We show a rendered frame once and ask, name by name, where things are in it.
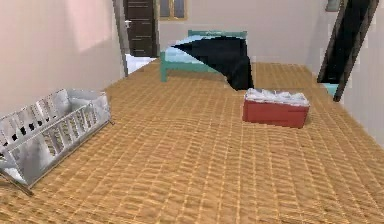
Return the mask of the teal framed bed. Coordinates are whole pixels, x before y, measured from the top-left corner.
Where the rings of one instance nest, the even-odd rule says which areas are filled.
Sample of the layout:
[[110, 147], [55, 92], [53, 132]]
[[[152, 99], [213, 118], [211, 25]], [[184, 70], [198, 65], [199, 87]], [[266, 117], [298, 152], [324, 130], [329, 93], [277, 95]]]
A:
[[[201, 39], [210, 39], [218, 36], [237, 37], [241, 39], [247, 38], [246, 31], [222, 31], [222, 30], [189, 30], [187, 37], [178, 40], [177, 44], [189, 43]], [[168, 70], [183, 70], [193, 72], [211, 72], [216, 73], [216, 70], [205, 65], [203, 62], [190, 56], [186, 52], [168, 47], [160, 52], [160, 80], [167, 81]]]

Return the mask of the black blanket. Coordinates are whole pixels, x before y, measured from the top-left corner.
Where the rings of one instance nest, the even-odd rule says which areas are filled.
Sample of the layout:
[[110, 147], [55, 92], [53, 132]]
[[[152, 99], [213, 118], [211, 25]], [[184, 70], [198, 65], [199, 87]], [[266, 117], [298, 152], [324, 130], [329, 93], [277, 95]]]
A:
[[245, 39], [228, 36], [203, 38], [177, 44], [175, 48], [221, 73], [236, 91], [254, 87]]

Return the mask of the red box with white top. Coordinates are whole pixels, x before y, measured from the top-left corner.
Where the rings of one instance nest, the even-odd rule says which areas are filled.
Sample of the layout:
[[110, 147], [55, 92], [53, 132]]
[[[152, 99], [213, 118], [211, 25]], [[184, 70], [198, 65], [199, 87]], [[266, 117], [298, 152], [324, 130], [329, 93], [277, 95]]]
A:
[[242, 118], [245, 122], [302, 128], [309, 108], [303, 93], [250, 88], [244, 96]]

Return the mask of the dark brown room door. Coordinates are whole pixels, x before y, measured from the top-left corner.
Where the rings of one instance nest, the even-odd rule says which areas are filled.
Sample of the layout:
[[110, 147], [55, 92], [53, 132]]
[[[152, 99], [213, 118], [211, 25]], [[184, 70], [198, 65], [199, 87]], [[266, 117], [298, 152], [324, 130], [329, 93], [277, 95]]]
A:
[[135, 57], [157, 57], [154, 0], [124, 0], [125, 20], [132, 21], [127, 29], [130, 54]]

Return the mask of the yellow framed window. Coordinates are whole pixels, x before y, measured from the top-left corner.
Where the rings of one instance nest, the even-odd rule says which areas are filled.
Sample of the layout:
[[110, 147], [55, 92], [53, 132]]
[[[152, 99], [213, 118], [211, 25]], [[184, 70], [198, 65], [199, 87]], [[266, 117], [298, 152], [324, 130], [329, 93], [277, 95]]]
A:
[[158, 0], [161, 20], [186, 20], [187, 0]]

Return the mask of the grey slatted crib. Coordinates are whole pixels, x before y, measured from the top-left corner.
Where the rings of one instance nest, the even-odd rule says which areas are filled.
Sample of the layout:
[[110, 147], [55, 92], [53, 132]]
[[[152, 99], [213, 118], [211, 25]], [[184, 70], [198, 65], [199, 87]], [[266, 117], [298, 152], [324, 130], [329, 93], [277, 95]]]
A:
[[0, 118], [0, 176], [31, 188], [111, 122], [104, 92], [61, 89]]

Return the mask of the grey framed picture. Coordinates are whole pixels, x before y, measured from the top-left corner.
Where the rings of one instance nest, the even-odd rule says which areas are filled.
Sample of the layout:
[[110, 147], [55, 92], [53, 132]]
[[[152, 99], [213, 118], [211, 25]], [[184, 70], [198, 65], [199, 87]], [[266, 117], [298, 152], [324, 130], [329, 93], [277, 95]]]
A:
[[341, 0], [327, 0], [327, 4], [325, 7], [326, 12], [337, 12], [340, 8]]

